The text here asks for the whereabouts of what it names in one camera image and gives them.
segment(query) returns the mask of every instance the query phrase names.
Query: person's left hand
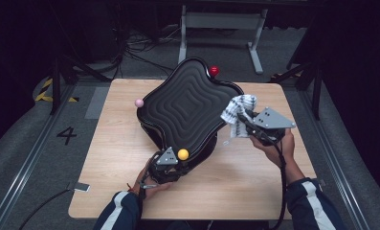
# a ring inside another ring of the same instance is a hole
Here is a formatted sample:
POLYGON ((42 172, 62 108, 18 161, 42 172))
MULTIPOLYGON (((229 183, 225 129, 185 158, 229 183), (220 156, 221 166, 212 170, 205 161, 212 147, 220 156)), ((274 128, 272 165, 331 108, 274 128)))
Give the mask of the person's left hand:
MULTIPOLYGON (((142 180, 143 175, 145 174, 145 167, 140 171, 139 175, 136 178, 135 185, 132 187, 133 191, 136 194, 138 194, 139 191, 140 191, 140 184, 139 184, 139 182, 142 180)), ((145 189, 145 198, 151 198, 155 194, 157 194, 157 192, 166 190, 169 187, 171 187, 172 182, 168 182, 168 183, 165 183, 165 184, 157 184, 154 180, 151 179, 150 176, 148 176, 145 179, 145 184, 146 185, 157 185, 156 187, 145 189)))

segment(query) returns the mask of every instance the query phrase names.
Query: wooden table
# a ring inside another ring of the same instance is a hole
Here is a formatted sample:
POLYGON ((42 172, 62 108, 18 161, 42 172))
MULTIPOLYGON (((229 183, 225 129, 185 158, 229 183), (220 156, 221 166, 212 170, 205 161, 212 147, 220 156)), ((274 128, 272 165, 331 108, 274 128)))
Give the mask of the wooden table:
MULTIPOLYGON (((158 149, 142 130, 134 101, 161 80, 114 80, 88 151, 79 182, 88 193, 74 193, 69 214, 97 218, 113 194, 133 184, 146 160, 158 149)), ((294 120, 281 87, 237 82, 245 94, 258 98, 255 111, 270 106, 294 120)), ((306 176, 316 177, 298 127, 295 158, 306 176)), ((229 126, 218 131, 212 155, 173 186, 144 202, 143 219, 277 219, 281 206, 279 168, 255 149, 248 138, 234 138, 229 126)))

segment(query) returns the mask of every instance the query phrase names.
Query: striped sleeve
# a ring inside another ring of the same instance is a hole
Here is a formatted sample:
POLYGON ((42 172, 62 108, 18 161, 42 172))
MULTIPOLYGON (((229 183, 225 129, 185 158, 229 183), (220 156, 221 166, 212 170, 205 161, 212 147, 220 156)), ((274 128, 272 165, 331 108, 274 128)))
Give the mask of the striped sleeve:
POLYGON ((285 196, 294 229, 346 229, 332 202, 310 178, 295 181, 285 196))
POLYGON ((129 192, 116 193, 103 209, 94 230, 134 230, 141 216, 139 198, 129 192))

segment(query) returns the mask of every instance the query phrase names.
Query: bracelet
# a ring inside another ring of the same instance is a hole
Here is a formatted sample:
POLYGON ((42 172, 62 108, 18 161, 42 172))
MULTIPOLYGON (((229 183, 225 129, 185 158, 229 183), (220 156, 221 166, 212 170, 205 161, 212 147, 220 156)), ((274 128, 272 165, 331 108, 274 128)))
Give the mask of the bracelet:
POLYGON ((136 191, 132 187, 130 187, 129 183, 126 183, 126 184, 127 184, 127 187, 129 187, 129 189, 127 190, 128 192, 133 193, 136 196, 139 196, 139 192, 138 191, 136 191))

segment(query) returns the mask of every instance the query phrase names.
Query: gray carpet floor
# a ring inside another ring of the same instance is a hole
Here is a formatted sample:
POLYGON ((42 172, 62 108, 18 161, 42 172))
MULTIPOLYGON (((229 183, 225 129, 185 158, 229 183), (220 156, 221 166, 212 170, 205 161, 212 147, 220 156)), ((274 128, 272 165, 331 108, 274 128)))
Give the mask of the gray carpet floor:
MULTIPOLYGON (((200 57, 209 65, 220 67, 219 78, 224 81, 267 82, 273 74, 284 73, 286 64, 300 42, 305 30, 264 30, 257 46, 263 75, 256 75, 246 43, 253 34, 236 31, 231 35, 215 31, 194 30, 189 33, 187 57, 200 57)), ((174 68, 178 61, 179 41, 156 46, 136 55, 160 65, 174 68)), ((99 62, 91 65, 101 66, 99 62)), ((125 57, 121 72, 116 78, 164 79, 170 71, 136 59, 125 57)), ((105 73, 112 77, 113 72, 105 73)), ((320 104, 320 121, 313 121, 312 114, 303 101, 312 94, 311 87, 299 92, 293 87, 295 80, 284 81, 286 98, 296 119, 302 139, 317 173, 323 182, 323 190, 334 201, 348 229, 360 229, 354 222, 354 216, 346 203, 356 202, 363 212, 368 226, 361 229, 380 229, 380 189, 372 179, 360 154, 354 147, 331 97, 325 90, 320 104), (341 194, 335 175, 329 168, 325 149, 315 126, 324 129, 330 146, 346 176, 355 200, 345 200, 341 194)), ((34 97, 41 88, 37 85, 34 97)), ((86 153, 89 149, 98 118, 101 114, 109 83, 99 82, 92 77, 81 77, 71 87, 72 97, 78 97, 77 103, 64 103, 56 116, 50 116, 51 103, 36 102, 6 133, 0 141, 0 205, 6 198, 12 182, 21 170, 36 140, 49 120, 53 126, 42 144, 32 173, 27 177, 24 187, 19 188, 20 195, 14 198, 8 215, 3 217, 1 229, 18 229, 22 221, 50 196, 63 191, 69 182, 77 181, 86 153), (72 127, 76 137, 66 145, 66 138, 57 135, 72 127)), ((73 219, 68 216, 72 193, 67 193, 45 205, 28 222, 25 229, 91 229, 94 219, 73 219)), ((292 229, 291 221, 285 221, 280 229, 292 229)))

